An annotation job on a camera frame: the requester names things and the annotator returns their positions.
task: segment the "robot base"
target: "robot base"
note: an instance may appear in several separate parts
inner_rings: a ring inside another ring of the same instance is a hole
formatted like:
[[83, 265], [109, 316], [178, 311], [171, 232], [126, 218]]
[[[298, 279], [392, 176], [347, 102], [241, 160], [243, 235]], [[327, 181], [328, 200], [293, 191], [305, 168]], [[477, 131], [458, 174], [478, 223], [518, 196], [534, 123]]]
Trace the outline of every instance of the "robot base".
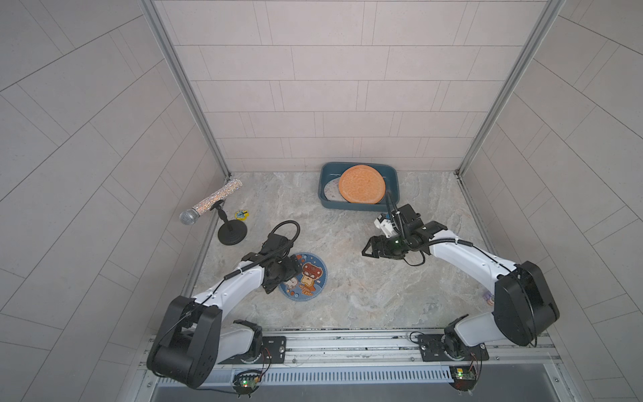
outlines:
[[[264, 336], [262, 337], [261, 350], [268, 350], [272, 357], [272, 364], [281, 364], [285, 360], [285, 336]], [[225, 359], [219, 364], [261, 364], [261, 356], [256, 361], [243, 361], [240, 354]]]
[[[442, 343], [443, 337], [444, 335], [441, 334], [417, 336], [417, 341], [420, 344], [422, 361], [458, 361], [458, 359], [454, 359], [446, 354], [444, 343]], [[468, 354], [462, 358], [462, 361], [471, 361], [471, 354], [476, 356], [478, 361], [489, 360], [489, 353], [487, 352], [487, 348], [484, 343], [468, 348], [467, 352]]]

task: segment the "sparkly microphone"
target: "sparkly microphone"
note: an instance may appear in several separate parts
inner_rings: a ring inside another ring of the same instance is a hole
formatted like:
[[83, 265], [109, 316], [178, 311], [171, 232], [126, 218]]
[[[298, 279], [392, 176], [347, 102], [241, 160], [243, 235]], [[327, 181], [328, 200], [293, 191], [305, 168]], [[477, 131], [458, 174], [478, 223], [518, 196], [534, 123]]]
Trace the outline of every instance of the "sparkly microphone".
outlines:
[[181, 216], [179, 216], [181, 223], [194, 224], [199, 218], [199, 216], [203, 215], [206, 211], [209, 211], [212, 208], [214, 203], [216, 203], [220, 199], [224, 199], [225, 197], [228, 197], [230, 194], [234, 193], [234, 191], [237, 190], [242, 185], [243, 184], [239, 179], [230, 180], [225, 186], [221, 187], [214, 193], [210, 194], [200, 203], [196, 204], [195, 206], [193, 206], [188, 210], [181, 212]]

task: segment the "dark blue plastic basin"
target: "dark blue plastic basin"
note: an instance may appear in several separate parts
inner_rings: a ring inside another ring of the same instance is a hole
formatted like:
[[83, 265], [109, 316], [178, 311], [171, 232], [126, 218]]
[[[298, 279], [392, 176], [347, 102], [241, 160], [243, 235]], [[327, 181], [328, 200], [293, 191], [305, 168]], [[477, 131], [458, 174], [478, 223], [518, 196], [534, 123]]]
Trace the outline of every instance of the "dark blue plastic basin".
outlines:
[[324, 207], [335, 210], [386, 212], [385, 198], [383, 198], [382, 201], [378, 202], [377, 204], [360, 204], [343, 203], [341, 201], [329, 201], [324, 195], [323, 189], [324, 187], [326, 187], [326, 184], [328, 184], [330, 180], [340, 177], [348, 168], [355, 165], [370, 166], [378, 171], [384, 179], [386, 190], [391, 191], [393, 202], [397, 204], [397, 202], [400, 200], [400, 188], [399, 184], [397, 183], [397, 172], [391, 166], [380, 165], [378, 163], [328, 162], [321, 168], [320, 186], [318, 191], [321, 204]]

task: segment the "orange round object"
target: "orange round object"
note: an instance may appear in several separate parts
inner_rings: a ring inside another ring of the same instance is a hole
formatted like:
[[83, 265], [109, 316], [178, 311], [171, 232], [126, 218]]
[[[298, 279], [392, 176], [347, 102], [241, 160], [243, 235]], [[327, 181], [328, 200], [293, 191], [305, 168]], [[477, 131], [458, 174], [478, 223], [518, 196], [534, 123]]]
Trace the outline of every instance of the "orange round object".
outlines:
[[377, 204], [385, 191], [382, 175], [370, 166], [353, 166], [340, 178], [340, 194], [349, 203]]

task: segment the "cartoon coaster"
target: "cartoon coaster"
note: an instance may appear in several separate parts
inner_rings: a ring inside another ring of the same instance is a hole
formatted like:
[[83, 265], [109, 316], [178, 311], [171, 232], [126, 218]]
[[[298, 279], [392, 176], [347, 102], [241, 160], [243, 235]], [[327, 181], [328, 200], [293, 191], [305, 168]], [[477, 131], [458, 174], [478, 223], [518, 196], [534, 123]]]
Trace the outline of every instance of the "cartoon coaster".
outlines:
[[279, 284], [287, 298], [296, 302], [305, 302], [319, 295], [326, 285], [328, 271], [322, 259], [312, 253], [295, 254], [302, 273]]

